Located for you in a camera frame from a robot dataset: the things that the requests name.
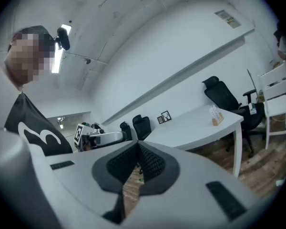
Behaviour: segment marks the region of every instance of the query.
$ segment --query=ceiling light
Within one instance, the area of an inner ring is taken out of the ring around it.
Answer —
[[[67,34],[69,35],[71,31],[71,26],[70,25],[64,25],[62,24],[61,27],[65,28],[67,30]],[[54,58],[54,65],[52,67],[52,73],[59,73],[59,66],[61,64],[61,56],[62,56],[62,50],[58,50],[58,44],[55,44],[55,58]]]

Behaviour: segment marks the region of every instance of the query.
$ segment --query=wooden floor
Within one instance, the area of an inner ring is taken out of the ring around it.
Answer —
[[[270,131],[285,129],[285,122],[272,121]],[[286,175],[286,135],[271,136],[269,147],[265,150],[265,140],[260,135],[251,136],[255,150],[253,158],[248,158],[248,144],[243,139],[242,163],[239,180],[259,197],[263,198],[277,190],[276,181]],[[232,173],[234,163],[234,142],[231,139],[219,140],[205,146],[188,150],[207,157]],[[138,192],[143,184],[143,176],[136,168],[123,187],[126,216],[131,213],[138,201]]]

